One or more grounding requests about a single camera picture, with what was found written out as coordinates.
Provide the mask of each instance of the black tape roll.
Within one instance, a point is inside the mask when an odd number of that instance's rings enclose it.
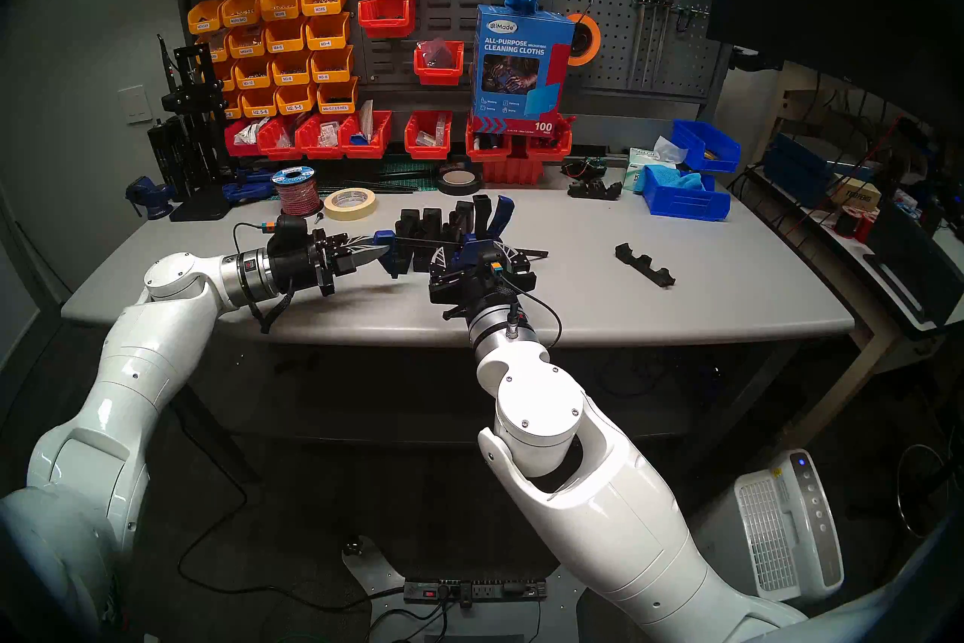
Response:
[[[467,197],[482,188],[482,176],[465,163],[446,163],[435,177],[436,188],[450,197]]]

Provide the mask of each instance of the blue storage bin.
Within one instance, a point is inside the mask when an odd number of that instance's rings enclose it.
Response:
[[[654,215],[692,220],[723,220],[730,214],[730,193],[718,192],[716,180],[703,175],[704,192],[660,186],[649,168],[643,168],[643,197]]]
[[[673,144],[689,150],[685,162],[694,171],[733,173],[740,165],[740,143],[704,121],[673,119]],[[706,158],[707,150],[716,160]]]

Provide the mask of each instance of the gray wall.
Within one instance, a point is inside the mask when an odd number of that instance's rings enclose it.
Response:
[[[163,116],[156,34],[169,47],[183,42],[176,0],[7,0],[0,9],[0,183],[14,219],[73,288],[141,224],[127,184],[160,178],[149,124],[124,123],[117,105],[118,90],[144,85]]]

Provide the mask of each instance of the red wire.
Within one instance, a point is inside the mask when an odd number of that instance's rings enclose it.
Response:
[[[875,152],[880,149],[880,145],[884,144],[884,142],[887,142],[887,140],[890,139],[890,136],[894,133],[894,130],[897,128],[897,123],[902,118],[903,118],[903,114],[901,114],[896,119],[894,119],[894,123],[892,123],[891,128],[887,130],[887,134],[885,134],[883,137],[880,138],[880,140],[877,142],[877,144],[873,146],[873,149],[871,149],[870,152],[868,152],[863,158],[857,161],[857,164],[853,168],[851,168],[850,173],[847,173],[847,175],[845,175],[843,178],[840,179],[839,181],[840,185],[834,190],[833,194],[829,195],[828,197],[825,197],[820,204],[818,204],[816,207],[814,207],[814,209],[812,209],[810,212],[804,215],[800,219],[799,223],[797,223],[795,226],[793,226],[793,228],[791,228],[787,233],[785,233],[785,236],[790,238],[790,235],[792,234],[792,232],[794,232],[794,230],[797,230],[797,228],[800,228],[800,226],[802,226],[802,224],[805,223],[805,221],[808,221],[810,219],[810,216],[814,214],[814,212],[818,211],[818,209],[821,209],[821,206],[826,204],[828,200],[830,200],[830,202],[833,202],[833,198],[836,197],[837,192],[840,192],[840,190],[842,190],[842,188],[845,187],[845,184],[847,183],[847,179],[850,178],[850,176],[854,175],[854,173],[857,173],[858,168],[864,165],[864,163],[866,163],[866,161],[868,161],[869,158],[871,158],[871,155],[875,154]]]

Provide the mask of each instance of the blue box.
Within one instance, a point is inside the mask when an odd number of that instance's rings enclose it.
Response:
[[[694,171],[733,173],[740,165],[740,143],[705,121],[673,119],[673,144],[685,147],[685,164]],[[706,157],[706,151],[716,156]]]
[[[575,23],[555,12],[479,5],[472,57],[472,131],[551,137]]]
[[[730,193],[718,192],[716,180],[701,176],[704,191],[661,186],[649,167],[643,168],[643,197],[653,215],[692,220],[723,220],[730,214]]]

